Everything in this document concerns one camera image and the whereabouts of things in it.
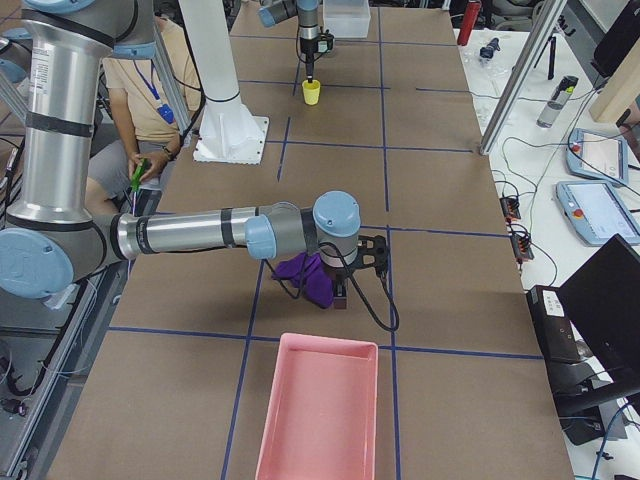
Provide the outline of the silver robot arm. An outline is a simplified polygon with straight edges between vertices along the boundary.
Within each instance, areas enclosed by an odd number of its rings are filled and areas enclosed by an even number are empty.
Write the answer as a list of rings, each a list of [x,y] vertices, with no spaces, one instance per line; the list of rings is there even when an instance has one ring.
[[[305,65],[306,80],[314,80],[316,54],[319,52],[321,28],[316,0],[272,1],[259,8],[258,16],[264,27],[270,28],[290,18],[297,18],[299,55]]]
[[[269,121],[243,104],[219,1],[184,1],[182,22],[150,1],[26,1],[32,40],[21,193],[5,210],[1,286],[41,299],[141,254],[241,247],[306,253],[353,271],[360,212],[341,191],[168,216],[119,209],[132,180],[153,190],[198,126],[198,161],[256,164]]]

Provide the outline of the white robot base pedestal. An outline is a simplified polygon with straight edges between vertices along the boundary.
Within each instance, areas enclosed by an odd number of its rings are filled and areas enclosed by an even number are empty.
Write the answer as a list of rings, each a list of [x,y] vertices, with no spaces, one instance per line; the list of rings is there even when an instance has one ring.
[[[269,126],[244,105],[237,80],[223,2],[179,3],[206,104],[194,159],[256,165]]]

